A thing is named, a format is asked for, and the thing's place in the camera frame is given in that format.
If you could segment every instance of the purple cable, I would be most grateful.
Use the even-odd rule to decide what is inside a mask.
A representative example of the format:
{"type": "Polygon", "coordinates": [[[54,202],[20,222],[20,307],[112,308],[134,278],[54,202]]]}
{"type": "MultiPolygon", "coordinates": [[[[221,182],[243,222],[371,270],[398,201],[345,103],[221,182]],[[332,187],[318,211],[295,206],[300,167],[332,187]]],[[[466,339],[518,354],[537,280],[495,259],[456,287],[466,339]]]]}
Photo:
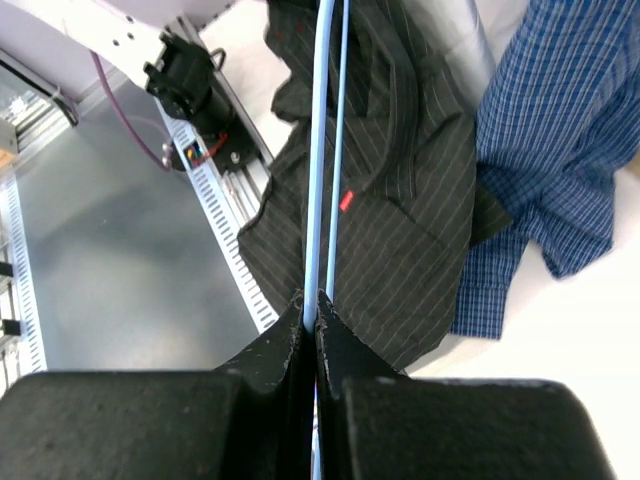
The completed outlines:
{"type": "Polygon", "coordinates": [[[107,76],[104,73],[104,68],[102,67],[102,62],[100,61],[100,57],[98,56],[98,54],[92,51],[91,58],[93,59],[93,64],[96,66],[96,70],[98,72],[98,78],[100,79],[100,84],[102,85],[102,88],[104,88],[104,93],[107,95],[107,98],[109,99],[109,103],[111,103],[111,106],[113,107],[114,111],[118,115],[118,118],[120,118],[120,121],[124,125],[125,129],[131,134],[131,136],[133,137],[133,140],[138,144],[138,146],[142,149],[142,151],[146,153],[151,160],[153,160],[163,170],[165,171],[171,170],[170,167],[165,166],[164,163],[162,163],[162,160],[158,158],[151,151],[151,149],[149,149],[149,147],[147,147],[147,144],[144,143],[144,141],[140,138],[138,133],[131,126],[131,123],[129,123],[129,120],[127,119],[126,115],[122,111],[122,108],[120,108],[120,105],[118,104],[118,101],[116,100],[116,97],[113,94],[113,90],[111,90],[111,87],[109,86],[109,82],[107,81],[107,76]]]}

